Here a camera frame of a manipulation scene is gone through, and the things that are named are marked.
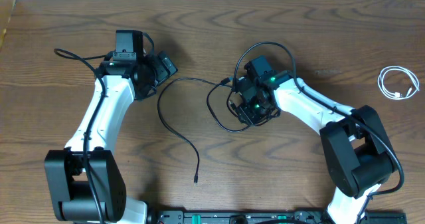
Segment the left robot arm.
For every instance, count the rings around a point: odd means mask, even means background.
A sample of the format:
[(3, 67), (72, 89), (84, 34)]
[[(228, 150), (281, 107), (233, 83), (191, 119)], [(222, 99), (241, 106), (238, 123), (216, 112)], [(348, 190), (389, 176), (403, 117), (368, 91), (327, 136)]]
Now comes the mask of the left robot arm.
[(178, 69), (169, 56), (145, 50), (149, 35), (116, 31), (116, 47), (90, 66), (95, 88), (74, 135), (61, 150), (48, 151), (44, 170), (52, 208), (72, 223), (150, 223), (144, 201), (128, 197), (114, 158), (116, 141), (130, 105), (157, 92)]

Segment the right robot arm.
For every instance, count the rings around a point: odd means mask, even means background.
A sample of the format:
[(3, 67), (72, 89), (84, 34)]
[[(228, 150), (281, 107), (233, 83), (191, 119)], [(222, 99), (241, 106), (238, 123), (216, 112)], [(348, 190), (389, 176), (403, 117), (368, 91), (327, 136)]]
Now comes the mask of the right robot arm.
[(244, 67), (232, 89), (242, 102), (231, 107), (249, 126), (261, 125), (287, 112), (319, 134), (331, 180), (336, 186), (325, 210), (330, 223), (394, 223), (392, 214), (367, 212), (370, 201), (400, 170), (392, 145), (377, 112), (370, 106), (352, 108), (309, 87), (295, 72), (274, 70), (260, 56)]

